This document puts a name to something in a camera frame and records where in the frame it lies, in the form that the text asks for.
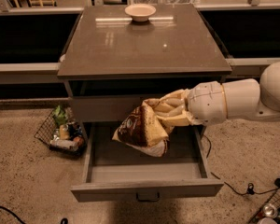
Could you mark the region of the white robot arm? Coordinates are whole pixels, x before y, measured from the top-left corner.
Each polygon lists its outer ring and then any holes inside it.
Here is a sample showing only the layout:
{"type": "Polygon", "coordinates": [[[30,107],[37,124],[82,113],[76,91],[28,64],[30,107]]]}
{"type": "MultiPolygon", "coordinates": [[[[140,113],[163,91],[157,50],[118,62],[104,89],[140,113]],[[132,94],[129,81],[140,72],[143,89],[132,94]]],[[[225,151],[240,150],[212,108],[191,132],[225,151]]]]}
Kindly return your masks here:
{"type": "Polygon", "coordinates": [[[279,121],[280,62],[264,69],[260,80],[212,81],[172,92],[154,111],[167,126],[207,126],[227,119],[279,121]]]}

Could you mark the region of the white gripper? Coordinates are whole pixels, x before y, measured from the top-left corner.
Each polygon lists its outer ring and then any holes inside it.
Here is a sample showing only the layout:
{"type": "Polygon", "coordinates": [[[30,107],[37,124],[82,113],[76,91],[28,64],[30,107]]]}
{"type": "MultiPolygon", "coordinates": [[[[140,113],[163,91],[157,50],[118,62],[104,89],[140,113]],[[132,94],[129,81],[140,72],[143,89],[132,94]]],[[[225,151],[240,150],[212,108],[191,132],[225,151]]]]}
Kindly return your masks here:
{"type": "Polygon", "coordinates": [[[161,117],[175,117],[188,111],[193,117],[194,125],[220,124],[227,119],[225,93],[222,85],[216,81],[200,83],[189,91],[185,98],[166,98],[164,103],[174,106],[169,112],[156,111],[161,117]]]}

